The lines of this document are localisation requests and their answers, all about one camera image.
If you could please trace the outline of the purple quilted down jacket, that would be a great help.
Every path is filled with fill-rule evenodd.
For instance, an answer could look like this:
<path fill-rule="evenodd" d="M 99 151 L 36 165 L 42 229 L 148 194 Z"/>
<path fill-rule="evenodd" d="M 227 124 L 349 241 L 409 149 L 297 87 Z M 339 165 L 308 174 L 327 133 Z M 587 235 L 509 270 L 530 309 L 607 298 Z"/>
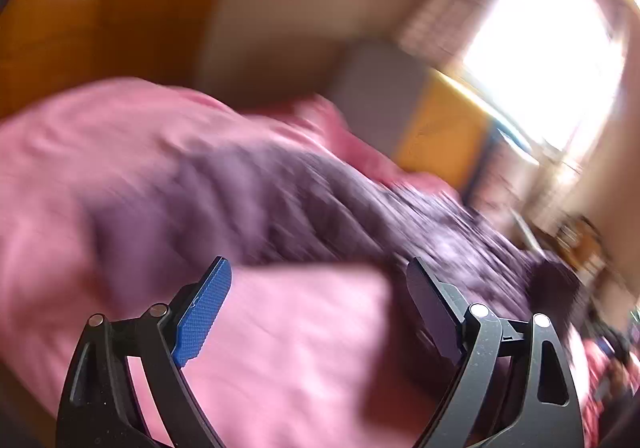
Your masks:
<path fill-rule="evenodd" d="M 410 297 L 413 257 L 504 318 L 550 317 L 568 355 L 582 286 L 445 194 L 375 183 L 274 143 L 204 146 L 88 200 L 96 277 L 114 319 L 198 281 L 228 299 L 186 379 L 231 447 L 407 447 L 454 365 Z"/>

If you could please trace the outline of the wooden desk with clutter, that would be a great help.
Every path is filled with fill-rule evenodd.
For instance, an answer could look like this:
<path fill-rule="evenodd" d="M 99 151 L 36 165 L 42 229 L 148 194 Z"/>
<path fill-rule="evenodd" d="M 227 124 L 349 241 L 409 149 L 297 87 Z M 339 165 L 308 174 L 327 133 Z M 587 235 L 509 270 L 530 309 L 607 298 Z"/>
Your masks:
<path fill-rule="evenodd" d="M 555 254 L 586 287 L 602 288 L 605 283 L 626 287 L 624 277 L 614 269 L 602 234 L 588 217 L 567 213 L 555 233 L 550 235 L 518 211 L 511 209 L 510 214 L 512 236 L 519 247 L 540 255 Z"/>

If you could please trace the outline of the pink bed cover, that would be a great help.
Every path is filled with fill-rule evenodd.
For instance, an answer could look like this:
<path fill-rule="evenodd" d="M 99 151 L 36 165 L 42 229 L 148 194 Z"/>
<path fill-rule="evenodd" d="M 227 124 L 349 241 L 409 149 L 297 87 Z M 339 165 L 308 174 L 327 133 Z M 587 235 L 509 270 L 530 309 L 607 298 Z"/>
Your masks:
<path fill-rule="evenodd" d="M 233 280 L 186 379 L 231 447 L 407 447 L 450 381 L 406 267 L 422 257 L 496 314 L 552 320 L 579 386 L 584 290 L 431 174 L 409 174 L 314 96 L 242 115 L 112 79 L 1 124 L 1 357 L 56 413 L 80 332 Z"/>

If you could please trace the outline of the grey yellow blue headboard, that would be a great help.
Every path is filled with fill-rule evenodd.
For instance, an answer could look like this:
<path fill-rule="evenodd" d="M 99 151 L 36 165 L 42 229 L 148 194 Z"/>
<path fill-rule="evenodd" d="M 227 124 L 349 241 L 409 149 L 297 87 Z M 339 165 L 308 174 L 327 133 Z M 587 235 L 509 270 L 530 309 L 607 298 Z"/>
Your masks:
<path fill-rule="evenodd" d="M 495 118 L 459 82 L 390 42 L 360 40 L 322 94 L 354 134 L 401 169 L 434 174 L 461 196 L 469 191 Z"/>

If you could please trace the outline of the orange wooden wardrobe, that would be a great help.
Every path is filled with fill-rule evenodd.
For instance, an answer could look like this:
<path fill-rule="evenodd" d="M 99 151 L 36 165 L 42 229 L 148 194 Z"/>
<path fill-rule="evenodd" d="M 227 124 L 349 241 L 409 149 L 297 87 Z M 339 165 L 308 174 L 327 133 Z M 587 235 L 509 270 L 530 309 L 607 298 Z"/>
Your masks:
<path fill-rule="evenodd" d="M 1 113 L 73 86 L 136 77 L 190 86 L 218 0 L 8 0 Z"/>

